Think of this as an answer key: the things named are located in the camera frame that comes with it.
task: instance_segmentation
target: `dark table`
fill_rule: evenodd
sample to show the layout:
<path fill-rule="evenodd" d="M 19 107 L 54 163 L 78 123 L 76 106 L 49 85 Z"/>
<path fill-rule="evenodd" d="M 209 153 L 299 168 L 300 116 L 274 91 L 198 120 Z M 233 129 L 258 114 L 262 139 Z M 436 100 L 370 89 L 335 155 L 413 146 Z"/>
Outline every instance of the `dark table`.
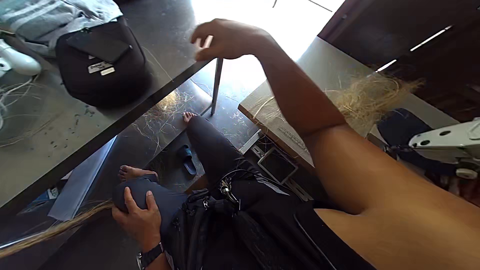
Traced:
<path fill-rule="evenodd" d="M 0 145 L 5 145 L 0 147 L 0 216 L 23 209 L 208 64 L 194 59 L 197 49 L 190 35 L 199 22 L 190 1 L 135 0 L 119 6 L 148 59 L 152 85 L 130 105 L 101 110 L 69 96 L 55 65 L 37 57 L 44 70 L 36 83 L 43 86 L 30 89 L 37 98 L 17 102 L 22 115 L 7 119 L 0 133 Z M 211 113 L 221 66 L 218 59 Z M 2 78 L 2 83 L 23 81 L 25 77 L 14 73 Z"/>

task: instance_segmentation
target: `ruler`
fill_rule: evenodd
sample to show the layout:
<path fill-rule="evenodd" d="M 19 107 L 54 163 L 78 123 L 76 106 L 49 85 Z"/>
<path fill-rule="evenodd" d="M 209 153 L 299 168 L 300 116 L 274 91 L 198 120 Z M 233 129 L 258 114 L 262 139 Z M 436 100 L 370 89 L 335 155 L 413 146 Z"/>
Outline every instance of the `ruler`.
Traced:
<path fill-rule="evenodd" d="M 300 140 L 297 136 L 295 136 L 292 132 L 288 131 L 286 128 L 283 126 L 280 126 L 278 128 L 281 133 L 283 133 L 288 139 L 290 139 L 292 142 L 294 142 L 296 145 L 298 145 L 303 151 L 308 153 L 310 155 L 310 152 L 308 151 L 307 147 L 305 146 L 305 143 Z"/>

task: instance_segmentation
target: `foot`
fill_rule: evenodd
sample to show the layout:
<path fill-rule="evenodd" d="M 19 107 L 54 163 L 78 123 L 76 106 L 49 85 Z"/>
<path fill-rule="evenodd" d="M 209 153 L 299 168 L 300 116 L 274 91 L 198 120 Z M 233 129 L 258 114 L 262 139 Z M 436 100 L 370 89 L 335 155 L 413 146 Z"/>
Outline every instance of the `foot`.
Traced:
<path fill-rule="evenodd" d="M 120 171 L 118 176 L 121 180 L 129 180 L 129 179 L 137 178 L 139 176 L 143 176 L 146 174 L 154 174 L 156 177 L 158 177 L 156 172 L 142 170 L 142 169 L 138 169 L 138 168 L 127 166 L 127 165 L 120 166 Z"/>
<path fill-rule="evenodd" d="M 185 123 L 188 124 L 188 121 L 190 121 L 190 119 L 195 116 L 196 114 L 194 113 L 191 113 L 191 112 L 184 112 L 183 113 L 183 120 L 185 121 Z"/>

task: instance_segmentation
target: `white label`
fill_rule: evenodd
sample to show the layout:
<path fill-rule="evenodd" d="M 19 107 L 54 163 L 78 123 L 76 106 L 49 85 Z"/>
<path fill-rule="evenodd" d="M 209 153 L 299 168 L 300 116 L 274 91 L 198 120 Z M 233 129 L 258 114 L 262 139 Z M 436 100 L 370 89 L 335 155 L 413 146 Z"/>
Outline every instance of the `white label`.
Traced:
<path fill-rule="evenodd" d="M 106 69 L 106 70 L 100 71 L 100 74 L 102 74 L 102 76 L 103 76 L 103 75 L 110 74 L 110 73 L 112 73 L 112 72 L 115 72 L 115 69 L 114 69 L 113 67 L 111 67 L 111 68 L 109 68 L 109 69 Z"/>
<path fill-rule="evenodd" d="M 112 66 L 113 66 L 112 64 L 107 63 L 105 61 L 100 62 L 100 63 L 96 63 L 96 64 L 93 64 L 91 66 L 88 66 L 88 73 L 93 73 L 93 72 L 97 72 L 97 71 L 100 71 L 100 70 L 104 70 L 104 69 L 112 67 Z"/>

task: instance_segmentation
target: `white sewing machine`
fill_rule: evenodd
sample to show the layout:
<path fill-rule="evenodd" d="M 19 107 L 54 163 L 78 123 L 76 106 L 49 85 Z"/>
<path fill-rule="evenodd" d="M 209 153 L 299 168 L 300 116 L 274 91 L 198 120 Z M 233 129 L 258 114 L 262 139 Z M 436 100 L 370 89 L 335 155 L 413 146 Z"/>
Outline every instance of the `white sewing machine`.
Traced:
<path fill-rule="evenodd" d="M 457 176 L 476 179 L 480 172 L 480 119 L 420 133 L 408 145 L 420 155 L 458 164 Z"/>

